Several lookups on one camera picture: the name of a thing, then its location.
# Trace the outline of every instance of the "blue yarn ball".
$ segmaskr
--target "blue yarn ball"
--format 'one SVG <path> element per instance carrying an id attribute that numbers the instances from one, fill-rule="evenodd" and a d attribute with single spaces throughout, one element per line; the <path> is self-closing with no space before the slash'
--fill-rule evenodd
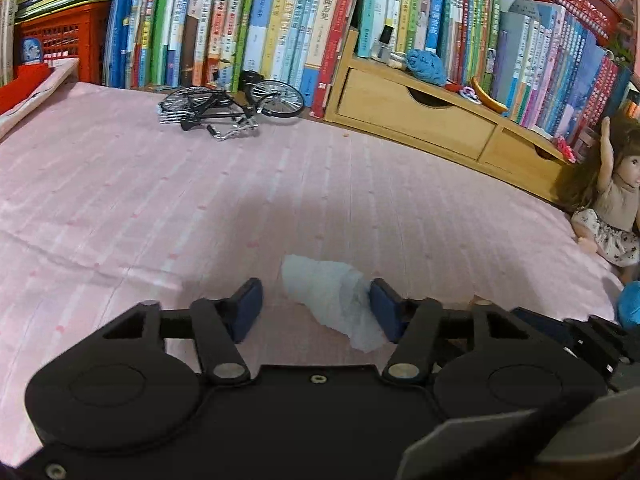
<path id="1" fill-rule="evenodd" d="M 625 330 L 640 324 L 640 282 L 631 282 L 620 292 L 618 320 Z"/>
<path id="2" fill-rule="evenodd" d="M 447 84 L 442 60 L 429 50 L 414 48 L 406 53 L 406 66 L 420 81 L 438 86 Z"/>

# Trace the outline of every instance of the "wooden drawer unit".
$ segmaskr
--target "wooden drawer unit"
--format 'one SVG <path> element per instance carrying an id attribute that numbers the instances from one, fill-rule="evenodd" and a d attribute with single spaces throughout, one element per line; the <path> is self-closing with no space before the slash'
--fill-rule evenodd
<path id="1" fill-rule="evenodd" d="M 477 159 L 495 123 L 419 90 L 352 69 L 338 113 Z"/>
<path id="2" fill-rule="evenodd" d="M 353 52 L 351 29 L 344 51 Z M 539 134 L 381 63 L 342 56 L 325 120 L 402 142 L 559 204 L 574 167 Z"/>

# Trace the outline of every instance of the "drawer handle cutout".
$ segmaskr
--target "drawer handle cutout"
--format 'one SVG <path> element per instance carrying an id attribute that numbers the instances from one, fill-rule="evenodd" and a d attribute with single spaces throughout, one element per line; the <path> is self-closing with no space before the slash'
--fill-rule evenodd
<path id="1" fill-rule="evenodd" d="M 420 103 L 421 105 L 428 106 L 429 108 L 450 108 L 453 106 L 451 103 L 447 103 L 443 99 L 425 94 L 424 92 L 420 92 L 415 88 L 407 87 L 406 89 L 409 91 L 409 95 L 414 101 Z"/>
<path id="2" fill-rule="evenodd" d="M 555 157 L 553 155 L 551 155 L 551 153 L 546 152 L 545 150 L 543 150 L 539 146 L 536 146 L 535 149 L 536 149 L 536 153 L 538 154 L 538 156 L 540 158 L 544 158 L 545 160 L 555 160 Z"/>

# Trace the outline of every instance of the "white tissue paper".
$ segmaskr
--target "white tissue paper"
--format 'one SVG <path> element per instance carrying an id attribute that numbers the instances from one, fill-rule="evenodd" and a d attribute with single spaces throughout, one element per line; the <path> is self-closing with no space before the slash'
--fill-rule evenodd
<path id="1" fill-rule="evenodd" d="M 369 308 L 369 281 L 341 262 L 318 262 L 290 254 L 282 263 L 287 295 L 308 306 L 319 323 L 349 337 L 351 346 L 371 352 L 386 338 Z"/>

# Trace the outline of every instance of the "bed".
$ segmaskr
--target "bed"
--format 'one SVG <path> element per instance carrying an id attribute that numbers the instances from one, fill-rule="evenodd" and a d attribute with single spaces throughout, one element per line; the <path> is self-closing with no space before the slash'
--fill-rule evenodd
<path id="1" fill-rule="evenodd" d="M 141 300 L 185 308 L 257 276 L 265 303 L 239 346 L 261 363 L 381 365 L 286 298 L 286 254 L 347 262 L 399 294 L 473 295 L 557 318 L 613 319 L 622 286 L 581 253 L 567 216 L 411 148 L 306 120 L 216 142 L 159 124 L 162 96 L 61 86 L 0 144 L 0 461 L 38 448 L 33 373 Z M 196 367 L 193 345 L 169 342 Z"/>

